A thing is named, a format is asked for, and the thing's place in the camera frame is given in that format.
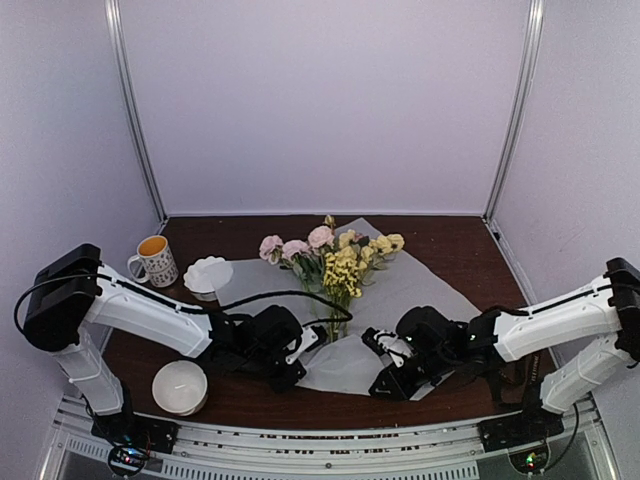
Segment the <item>pink rose stem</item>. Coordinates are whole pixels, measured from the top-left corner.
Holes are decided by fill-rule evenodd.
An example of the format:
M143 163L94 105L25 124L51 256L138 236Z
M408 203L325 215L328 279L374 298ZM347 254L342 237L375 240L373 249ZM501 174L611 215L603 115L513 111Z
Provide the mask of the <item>pink rose stem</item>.
M311 230L305 240L290 240L281 248L280 267L290 270L306 292L318 294L323 291L325 255L335 250L335 228L334 217L326 215L322 224Z

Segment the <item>translucent white wrapping paper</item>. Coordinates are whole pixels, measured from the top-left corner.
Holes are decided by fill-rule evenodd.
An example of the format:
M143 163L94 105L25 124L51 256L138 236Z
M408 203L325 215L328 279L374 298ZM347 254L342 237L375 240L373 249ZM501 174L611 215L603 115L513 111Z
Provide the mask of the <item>translucent white wrapping paper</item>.
M378 357L364 345L361 335L368 327L395 330L400 318L411 308L431 306L452 320L466 321L480 313L459 291L438 277L429 266L419 260L420 248L434 247L435 227L424 227L417 220L437 220L424 217L400 217L393 226L383 226L382 219L373 225L359 218L338 231L352 228L372 236L380 233L399 233L405 239L402 252L390 262L387 270L375 272L364 287L363 295L355 299L349 310L354 315L347 324L346 338L326 344L313 353L300 357L307 373L296 387L321 392L369 396L368 390L378 373L392 361ZM280 291L302 290L299 280L291 272L271 266L261 259L231 261L233 275L218 292L223 305L251 295ZM325 318L327 308L308 297L287 296L263 299L231 309L230 312L254 315L272 304L283 305L298 318L300 323L315 319L314 314Z

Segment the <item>pink flower stem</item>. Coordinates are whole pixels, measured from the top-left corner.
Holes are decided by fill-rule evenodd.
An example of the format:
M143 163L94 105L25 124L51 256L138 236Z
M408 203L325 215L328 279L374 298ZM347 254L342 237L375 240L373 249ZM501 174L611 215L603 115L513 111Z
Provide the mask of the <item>pink flower stem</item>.
M259 256L270 265L291 272L310 293L321 290L321 264L308 243L302 240L284 242L278 235L266 236L259 247Z

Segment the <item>small yellow flower sprig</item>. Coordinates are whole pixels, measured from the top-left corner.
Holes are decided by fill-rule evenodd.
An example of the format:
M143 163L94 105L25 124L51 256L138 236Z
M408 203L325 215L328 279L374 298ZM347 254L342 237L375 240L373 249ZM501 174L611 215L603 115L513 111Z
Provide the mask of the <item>small yellow flower sprig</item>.
M322 286L328 300L335 304L331 308L327 324L331 342L347 335L347 315L353 299L362 295L360 287L362 269L358 253L352 246L346 246L324 255Z

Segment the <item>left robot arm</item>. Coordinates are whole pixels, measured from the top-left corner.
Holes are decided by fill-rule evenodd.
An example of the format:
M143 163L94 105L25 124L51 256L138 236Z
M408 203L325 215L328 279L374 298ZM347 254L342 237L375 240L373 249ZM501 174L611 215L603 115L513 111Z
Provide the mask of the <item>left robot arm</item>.
M144 424L131 412L124 383L107 367L86 327L100 324L168 347L205 369L251 372L276 392L306 373L300 357L320 336L285 307L251 316L228 315L178 302L137 286L82 244L42 269L21 295L28 305L14 322L35 348L52 354L106 429L123 444L137 442Z

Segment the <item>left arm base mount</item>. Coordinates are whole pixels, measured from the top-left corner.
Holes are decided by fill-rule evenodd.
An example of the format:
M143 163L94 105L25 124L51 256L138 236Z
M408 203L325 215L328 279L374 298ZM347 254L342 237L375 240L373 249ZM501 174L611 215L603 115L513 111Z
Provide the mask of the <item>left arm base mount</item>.
M110 443L144 451L171 454L179 425L172 421L134 415L97 416L91 428L93 436Z

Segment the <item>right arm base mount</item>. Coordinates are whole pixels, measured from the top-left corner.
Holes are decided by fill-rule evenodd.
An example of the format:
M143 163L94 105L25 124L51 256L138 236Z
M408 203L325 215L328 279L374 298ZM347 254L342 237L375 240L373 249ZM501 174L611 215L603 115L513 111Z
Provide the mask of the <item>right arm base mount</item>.
M538 442L564 432L562 417L518 413L481 421L479 436L486 452L509 449Z

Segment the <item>yellow blossom stem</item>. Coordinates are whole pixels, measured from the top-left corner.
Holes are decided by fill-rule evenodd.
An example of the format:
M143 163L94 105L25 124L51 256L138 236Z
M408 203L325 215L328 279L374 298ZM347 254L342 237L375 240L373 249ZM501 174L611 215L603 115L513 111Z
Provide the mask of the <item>yellow blossom stem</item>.
M388 263L404 249L405 240L400 234L370 237L349 229L338 236L336 251L346 246L352 246L358 253L362 269L360 284L367 285L372 282L375 271L386 269Z

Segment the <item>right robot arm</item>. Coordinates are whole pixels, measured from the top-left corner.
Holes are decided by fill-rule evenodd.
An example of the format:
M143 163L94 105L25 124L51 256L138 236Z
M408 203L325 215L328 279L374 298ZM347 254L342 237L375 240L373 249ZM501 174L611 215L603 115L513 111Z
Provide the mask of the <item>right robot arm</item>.
M468 322L446 318L431 306L414 307L394 331L369 328L363 343L391 362L369 388L394 401L437 386L463 368L485 377L500 396L499 369L525 356L582 337L592 342L562 368L533 384L523 412L513 419L519 440L535 440L583 395L616 369L639 363L639 271L623 258L568 294L523 309L493 307Z

